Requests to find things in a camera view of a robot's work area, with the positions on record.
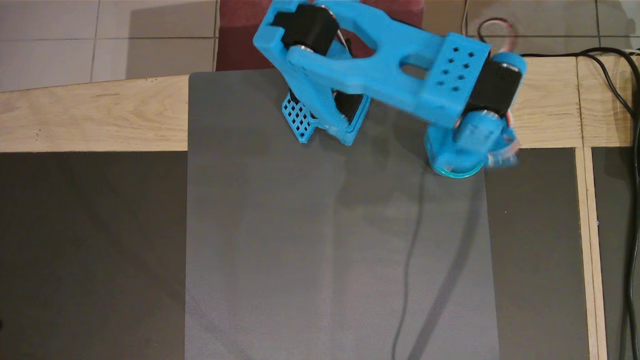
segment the tile floor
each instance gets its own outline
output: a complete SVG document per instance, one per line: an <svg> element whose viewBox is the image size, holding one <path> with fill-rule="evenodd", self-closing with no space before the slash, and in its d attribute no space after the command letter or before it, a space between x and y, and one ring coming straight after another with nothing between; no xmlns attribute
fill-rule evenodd
<svg viewBox="0 0 640 360"><path fill-rule="evenodd" d="M215 68L219 0L0 0L0 91ZM424 28L460 31L463 0L425 0ZM639 47L640 0L470 0L468 33L516 24L518 52ZM499 45L499 29L486 29Z"/></svg>

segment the red fabric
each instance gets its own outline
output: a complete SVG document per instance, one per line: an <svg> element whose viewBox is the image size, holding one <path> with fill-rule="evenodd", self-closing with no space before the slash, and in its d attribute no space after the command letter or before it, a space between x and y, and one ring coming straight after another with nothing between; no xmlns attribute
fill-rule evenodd
<svg viewBox="0 0 640 360"><path fill-rule="evenodd" d="M365 4L384 10L389 16L420 27L423 0L363 0ZM258 30L270 0L220 0L220 32L216 70L250 70L273 67L269 60L253 46L253 36ZM353 41L356 57L373 54L359 38L344 34Z"/></svg>

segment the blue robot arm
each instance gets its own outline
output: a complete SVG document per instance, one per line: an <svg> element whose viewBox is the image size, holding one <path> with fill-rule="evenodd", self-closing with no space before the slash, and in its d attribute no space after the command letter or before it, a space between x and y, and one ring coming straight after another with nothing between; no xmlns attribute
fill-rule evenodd
<svg viewBox="0 0 640 360"><path fill-rule="evenodd" d="M335 39L340 28L375 54L353 58ZM485 43L434 35L351 0L275 0L253 43L289 84L282 111L301 143L319 127L351 145L374 98L429 123L425 146L442 175L515 161L507 114L526 71L516 54L490 57ZM404 65L427 75L405 74Z"/></svg>

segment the gray mat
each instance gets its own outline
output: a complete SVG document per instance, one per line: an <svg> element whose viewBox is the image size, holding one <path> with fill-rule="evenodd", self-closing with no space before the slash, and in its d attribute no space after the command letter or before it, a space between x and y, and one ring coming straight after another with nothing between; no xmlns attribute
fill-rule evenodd
<svg viewBox="0 0 640 360"><path fill-rule="evenodd" d="M189 80L185 358L390 359L405 280L398 359L499 358L484 177L432 173L424 124L377 102L352 147L302 146L286 91Z"/></svg>

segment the wood grain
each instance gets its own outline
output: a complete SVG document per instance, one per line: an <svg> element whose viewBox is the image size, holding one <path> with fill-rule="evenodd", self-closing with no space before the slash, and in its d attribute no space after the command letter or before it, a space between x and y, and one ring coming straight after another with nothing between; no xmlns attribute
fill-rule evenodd
<svg viewBox="0 0 640 360"><path fill-rule="evenodd" d="M618 92L633 107L631 92L634 79L629 65L617 55L599 58L607 67ZM640 58L634 58L636 63L640 63ZM630 146L631 116L611 92L601 68L593 60L579 58L578 77L584 146Z"/></svg>
<svg viewBox="0 0 640 360"><path fill-rule="evenodd" d="M0 151L185 151L188 76L0 93Z"/></svg>
<svg viewBox="0 0 640 360"><path fill-rule="evenodd" d="M513 107L523 148L582 146L574 58L529 58L524 86Z"/></svg>
<svg viewBox="0 0 640 360"><path fill-rule="evenodd" d="M529 59L522 147L582 146L573 58ZM0 152L186 151L188 76L0 93Z"/></svg>
<svg viewBox="0 0 640 360"><path fill-rule="evenodd" d="M575 148L575 169L580 213L582 269L587 307L587 335L590 359L607 359L604 294L600 266L600 242L596 212L593 159L590 147Z"/></svg>

